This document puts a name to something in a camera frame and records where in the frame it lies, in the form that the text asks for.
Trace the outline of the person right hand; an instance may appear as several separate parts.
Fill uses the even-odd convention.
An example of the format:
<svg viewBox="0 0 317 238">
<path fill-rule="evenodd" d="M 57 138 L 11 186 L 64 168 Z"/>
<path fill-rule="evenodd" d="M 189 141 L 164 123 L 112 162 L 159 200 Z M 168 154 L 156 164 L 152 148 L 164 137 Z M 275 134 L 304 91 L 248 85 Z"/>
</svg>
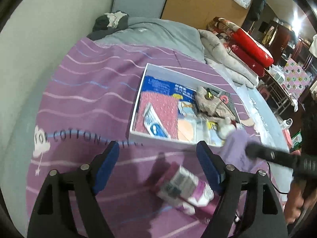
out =
<svg viewBox="0 0 317 238">
<path fill-rule="evenodd" d="M 287 202 L 284 207 L 284 218 L 287 224 L 294 223 L 301 215 L 302 208 L 309 208 L 311 199 L 303 199 L 303 193 L 299 183 L 293 181 L 287 195 Z"/>
</svg>

